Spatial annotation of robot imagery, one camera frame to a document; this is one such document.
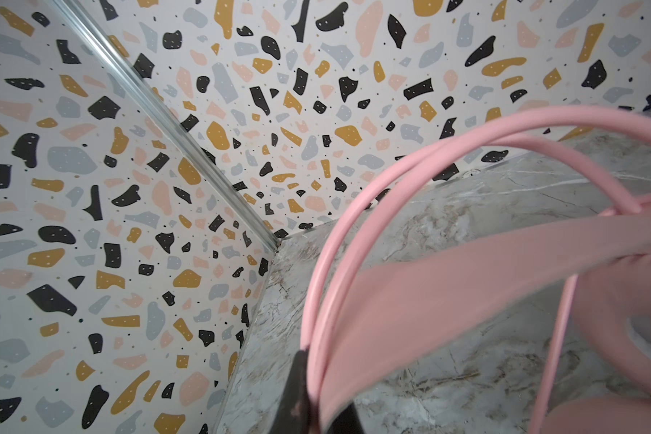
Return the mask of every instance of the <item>marble surface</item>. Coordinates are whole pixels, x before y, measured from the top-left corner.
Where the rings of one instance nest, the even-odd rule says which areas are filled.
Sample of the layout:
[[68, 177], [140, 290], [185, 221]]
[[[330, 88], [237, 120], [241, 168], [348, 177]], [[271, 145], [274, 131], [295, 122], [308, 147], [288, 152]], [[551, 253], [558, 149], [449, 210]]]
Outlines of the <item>marble surface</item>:
[[[607, 167], [635, 195], [651, 192], [651, 147], [603, 132], [569, 144]], [[486, 235], [589, 216], [608, 206], [607, 198], [581, 175], [529, 153], [414, 197], [385, 230], [364, 267], [414, 260]], [[334, 224], [283, 241], [217, 433], [269, 430], [298, 349], [311, 271]], [[351, 230], [345, 247], [355, 232]], [[365, 431], [525, 432], [561, 287], [561, 282], [549, 285], [359, 395], [356, 406]], [[550, 406], [611, 393], [642, 395], [570, 325]]]

